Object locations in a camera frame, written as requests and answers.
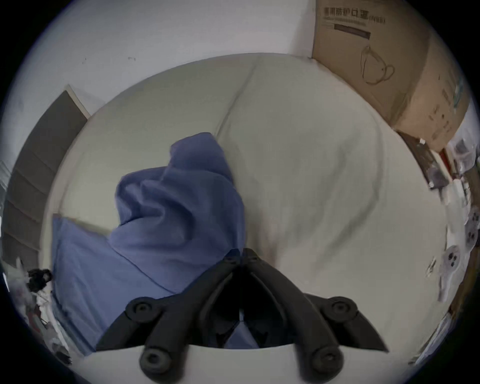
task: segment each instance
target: white mattress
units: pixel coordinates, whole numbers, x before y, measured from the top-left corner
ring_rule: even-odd
[[[121,93],[69,150],[46,209],[40,265],[50,265],[51,214],[109,233],[126,173],[168,163],[176,140],[217,136],[245,204],[247,246],[300,289],[353,299],[392,364],[435,330],[445,248],[437,192],[401,140],[348,85],[313,60],[236,55],[160,73]]]

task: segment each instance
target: blue towel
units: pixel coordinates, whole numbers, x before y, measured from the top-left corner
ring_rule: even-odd
[[[130,300],[180,293],[244,246],[243,204],[213,136],[182,139],[170,156],[121,179],[108,238],[53,218],[54,313],[85,354]]]

